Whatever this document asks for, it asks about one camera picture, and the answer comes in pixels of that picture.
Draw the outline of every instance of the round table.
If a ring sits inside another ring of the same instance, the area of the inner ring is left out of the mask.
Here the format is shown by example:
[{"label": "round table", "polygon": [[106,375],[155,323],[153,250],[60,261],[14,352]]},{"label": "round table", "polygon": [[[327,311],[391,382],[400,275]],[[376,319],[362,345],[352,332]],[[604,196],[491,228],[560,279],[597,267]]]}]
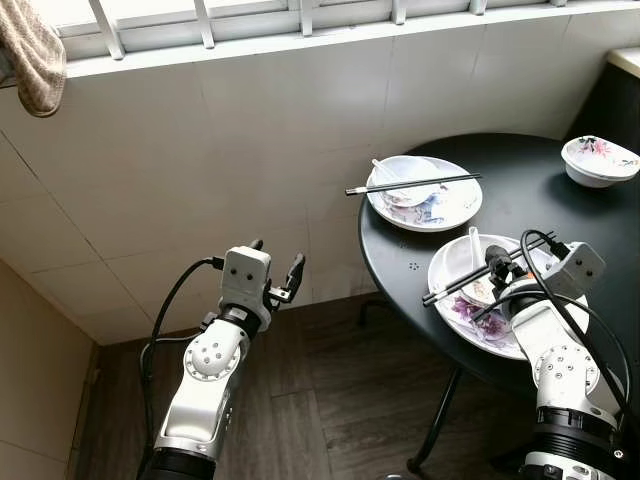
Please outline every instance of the round table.
[{"label": "round table", "polygon": [[[387,222],[365,198],[359,216],[362,253],[376,285],[394,310],[460,368],[498,388],[533,396],[535,390],[527,362],[505,359],[477,348],[458,336],[434,307],[423,307],[429,263],[442,245],[465,235],[470,225],[477,226],[481,233],[518,239],[527,228],[554,230],[558,240],[589,243],[606,261],[607,268],[587,298],[627,351],[636,379],[633,406],[637,411],[638,180],[602,190],[581,187],[564,172],[562,145],[541,137],[475,134],[429,142],[407,152],[442,158],[469,172],[482,174],[479,180],[482,207],[469,222],[453,230],[416,233]],[[611,343],[597,327],[590,329],[614,371],[621,372],[621,362]],[[457,379],[452,377],[452,382],[448,388],[455,390]],[[446,397],[445,392],[441,413],[446,412]]]}]

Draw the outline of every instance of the white bowl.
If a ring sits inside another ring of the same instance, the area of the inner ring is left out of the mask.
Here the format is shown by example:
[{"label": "white bowl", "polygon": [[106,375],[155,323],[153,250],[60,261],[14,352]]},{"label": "white bowl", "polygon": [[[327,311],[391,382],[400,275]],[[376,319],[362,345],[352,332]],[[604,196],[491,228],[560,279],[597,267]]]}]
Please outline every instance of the white bowl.
[{"label": "white bowl", "polygon": [[[395,157],[385,158],[380,163],[391,170],[398,178],[387,178],[384,172],[381,172],[378,168],[374,168],[372,174],[374,185],[431,179],[440,176],[438,167],[425,157],[397,155]],[[437,188],[437,186],[426,185],[423,187],[403,188],[383,192],[382,196],[386,202],[398,207],[414,207],[424,202],[427,197],[433,193],[434,188]]]},{"label": "white bowl", "polygon": [[586,187],[604,188],[632,179],[640,157],[594,135],[574,138],[562,148],[567,175]]}]

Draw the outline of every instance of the floor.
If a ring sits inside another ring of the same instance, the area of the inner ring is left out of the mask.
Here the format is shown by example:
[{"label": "floor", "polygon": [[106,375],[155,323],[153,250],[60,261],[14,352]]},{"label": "floor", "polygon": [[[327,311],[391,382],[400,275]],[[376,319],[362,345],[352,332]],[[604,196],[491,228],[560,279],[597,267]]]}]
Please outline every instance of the floor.
[{"label": "floor", "polygon": [[[353,297],[274,315],[248,356],[216,480],[376,480],[411,476],[451,362],[404,321]],[[140,342],[100,352],[78,480],[132,480],[143,444]],[[155,405],[181,377],[183,346],[158,349]],[[534,405],[463,376],[423,478],[512,478],[487,463],[528,438]]]}]

